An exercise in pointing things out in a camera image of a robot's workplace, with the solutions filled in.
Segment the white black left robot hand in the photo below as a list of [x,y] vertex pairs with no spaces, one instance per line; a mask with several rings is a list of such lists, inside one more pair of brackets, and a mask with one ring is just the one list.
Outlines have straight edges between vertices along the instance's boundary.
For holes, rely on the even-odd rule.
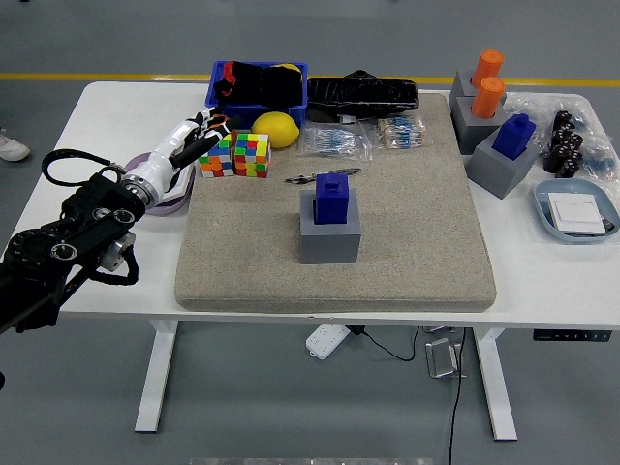
[[183,120],[149,153],[145,162],[122,176],[122,185],[136,194],[147,209],[160,203],[179,172],[243,122],[242,116],[228,117],[223,111],[223,107],[208,108]]

